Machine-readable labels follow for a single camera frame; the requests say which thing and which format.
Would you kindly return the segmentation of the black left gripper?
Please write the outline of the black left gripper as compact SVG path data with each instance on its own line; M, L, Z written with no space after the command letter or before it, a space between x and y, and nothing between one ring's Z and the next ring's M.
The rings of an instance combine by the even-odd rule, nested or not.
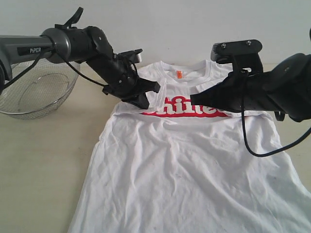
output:
M149 91L158 93L160 84L139 78L136 64L125 58L118 59L117 54L113 54L112 57L100 54L99 57L102 60L100 77L107 83L102 92L139 109L148 109L150 103L145 93Z

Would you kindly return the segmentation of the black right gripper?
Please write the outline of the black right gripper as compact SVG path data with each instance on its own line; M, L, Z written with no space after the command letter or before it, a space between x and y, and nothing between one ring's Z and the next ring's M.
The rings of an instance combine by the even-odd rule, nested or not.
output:
M244 97L244 110L254 111L255 106L248 96L245 83L248 73L231 75L200 93L191 94L190 100L194 105L216 108L222 111L241 112L242 97Z

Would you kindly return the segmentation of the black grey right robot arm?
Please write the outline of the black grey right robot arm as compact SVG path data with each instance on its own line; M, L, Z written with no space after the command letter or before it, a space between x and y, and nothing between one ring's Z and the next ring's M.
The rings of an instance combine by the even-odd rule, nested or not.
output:
M279 121L288 115L301 122L311 117L311 56L296 53L265 72L256 39L216 43L211 59L233 70L218 84L190 96L193 105L232 113L271 111Z

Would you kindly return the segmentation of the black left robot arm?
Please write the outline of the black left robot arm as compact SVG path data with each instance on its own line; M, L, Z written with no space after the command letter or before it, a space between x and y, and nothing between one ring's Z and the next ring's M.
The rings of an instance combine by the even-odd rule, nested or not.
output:
M148 109L147 92L160 84L141 78L135 66L141 49L116 54L98 27L84 29L56 25L40 36L0 37L0 89L4 90L29 72L40 59L54 64L87 63L105 82L103 93L140 109Z

